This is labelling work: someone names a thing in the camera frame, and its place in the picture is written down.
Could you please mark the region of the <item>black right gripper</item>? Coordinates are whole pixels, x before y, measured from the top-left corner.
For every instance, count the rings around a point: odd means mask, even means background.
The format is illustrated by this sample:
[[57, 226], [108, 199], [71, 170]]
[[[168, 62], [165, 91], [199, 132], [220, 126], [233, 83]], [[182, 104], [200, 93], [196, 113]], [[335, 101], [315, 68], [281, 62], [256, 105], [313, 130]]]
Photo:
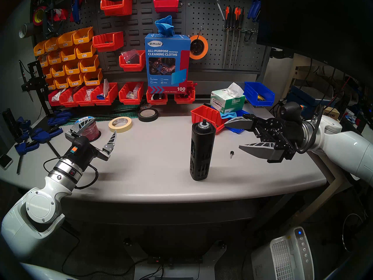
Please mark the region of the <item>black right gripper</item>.
[[251, 130], [260, 139], [259, 143], [239, 145], [239, 149], [254, 157], [266, 159], [268, 163], [292, 160], [304, 139], [302, 122], [283, 119], [262, 119], [253, 114], [243, 114], [227, 122], [226, 128]]

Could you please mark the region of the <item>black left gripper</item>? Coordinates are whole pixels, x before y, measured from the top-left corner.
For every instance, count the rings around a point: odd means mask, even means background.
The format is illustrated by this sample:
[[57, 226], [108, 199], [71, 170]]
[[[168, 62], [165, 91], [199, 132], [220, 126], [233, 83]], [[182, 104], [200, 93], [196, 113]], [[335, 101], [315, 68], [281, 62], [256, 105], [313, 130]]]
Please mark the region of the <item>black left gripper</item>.
[[94, 158], [108, 161], [111, 152], [114, 150], [116, 131], [114, 131], [102, 150], [94, 147], [88, 138], [82, 135], [89, 126], [95, 123], [95, 120], [95, 117], [83, 117], [71, 127], [71, 134], [65, 134], [66, 139], [71, 142], [71, 147], [66, 151], [65, 158], [77, 165], [82, 171], [86, 170]]

